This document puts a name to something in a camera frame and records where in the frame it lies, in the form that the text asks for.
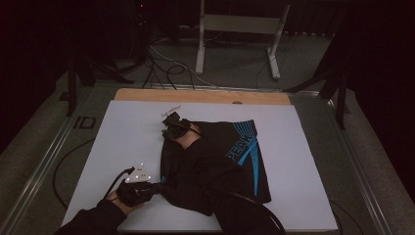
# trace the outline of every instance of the black fabric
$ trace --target black fabric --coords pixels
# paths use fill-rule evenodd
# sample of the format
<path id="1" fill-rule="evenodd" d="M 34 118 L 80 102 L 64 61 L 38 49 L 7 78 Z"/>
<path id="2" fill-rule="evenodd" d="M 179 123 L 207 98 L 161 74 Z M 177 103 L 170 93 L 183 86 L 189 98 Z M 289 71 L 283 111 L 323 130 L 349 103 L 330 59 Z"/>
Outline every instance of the black fabric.
<path id="1" fill-rule="evenodd" d="M 117 235 L 126 215 L 112 202 L 102 200 L 96 208 L 81 210 L 55 235 Z"/>
<path id="2" fill-rule="evenodd" d="M 271 201 L 265 168 L 253 120 L 241 122 L 193 122 L 208 146 L 186 157 L 175 142 L 165 140 L 161 151 L 161 182 L 164 197 L 173 205 L 211 215 L 205 187 L 226 192 L 243 190 L 260 203 Z M 223 185 L 222 179 L 230 185 Z"/>

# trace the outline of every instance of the gray floor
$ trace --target gray floor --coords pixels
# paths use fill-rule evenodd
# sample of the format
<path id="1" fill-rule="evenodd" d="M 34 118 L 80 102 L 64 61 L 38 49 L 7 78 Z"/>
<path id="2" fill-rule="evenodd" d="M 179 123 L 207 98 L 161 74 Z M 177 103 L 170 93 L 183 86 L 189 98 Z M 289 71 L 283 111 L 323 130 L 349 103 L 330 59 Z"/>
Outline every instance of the gray floor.
<path id="1" fill-rule="evenodd" d="M 281 79 L 277 82 L 270 77 L 266 61 L 266 46 L 272 40 L 262 37 L 255 43 L 241 46 L 207 48 L 204 74 L 199 78 L 193 74 L 198 89 L 251 89 L 257 91 L 278 91 L 289 88 L 310 78 L 323 56 L 330 39 L 315 36 L 289 37 L 284 35 L 277 51 L 277 61 L 281 69 Z M 186 64 L 190 69 L 196 66 L 197 40 L 183 39 L 179 45 L 168 40 L 154 44 L 150 52 L 157 58 L 169 58 Z M 160 62 L 168 69 L 177 65 L 173 62 Z M 133 87 L 141 87 L 149 72 L 147 66 L 128 74 L 135 80 Z M 171 88 L 165 72 L 157 70 L 157 75 L 165 88 Z M 12 234 L 51 234 L 62 222 L 65 209 L 53 194 L 51 179 L 58 159 L 65 153 L 94 138 L 104 116 L 106 107 L 116 90 L 124 85 L 115 83 L 101 74 L 94 88 L 83 89 L 79 97 L 84 97 L 84 104 L 79 105 L 75 117 L 93 117 L 97 123 L 92 129 L 71 129 L 62 148 L 54 153 L 56 159 L 50 163 L 48 173 L 41 178 L 32 191 L 33 198 L 25 202 L 20 219 Z M 180 88 L 191 88 L 188 72 L 171 75 L 171 80 Z M 156 78 L 153 86 L 161 88 Z M 396 173 L 386 156 L 379 140 L 374 134 L 364 114 L 359 109 L 352 91 L 347 91 L 347 112 L 345 114 L 346 131 L 338 130 L 329 114 L 332 110 L 312 91 L 318 91 L 321 83 L 307 88 L 310 92 L 292 95 L 291 101 L 298 110 L 301 124 L 321 174 L 323 184 L 329 197 L 356 219 L 364 234 L 415 234 L 415 208 L 403 189 Z M 24 187 L 44 156 L 49 157 L 51 143 L 63 124 L 73 126 L 74 119 L 66 118 L 66 102 L 59 102 L 59 96 L 66 91 L 66 76 L 58 81 L 57 91 L 40 107 L 30 122 L 23 128 L 9 148 L 0 158 L 0 221 L 5 222 L 15 202 L 21 202 L 19 195 L 26 193 L 30 187 Z M 57 183 L 65 200 L 70 199 L 71 192 L 82 171 L 92 144 L 74 152 L 60 168 Z M 367 179 L 361 183 L 362 175 L 356 175 L 361 169 Z M 359 234 L 355 223 L 341 209 L 333 205 L 344 228 L 344 234 Z M 379 210 L 387 224 L 377 224 L 376 212 Z M 327 234 L 339 234 L 333 231 Z"/>

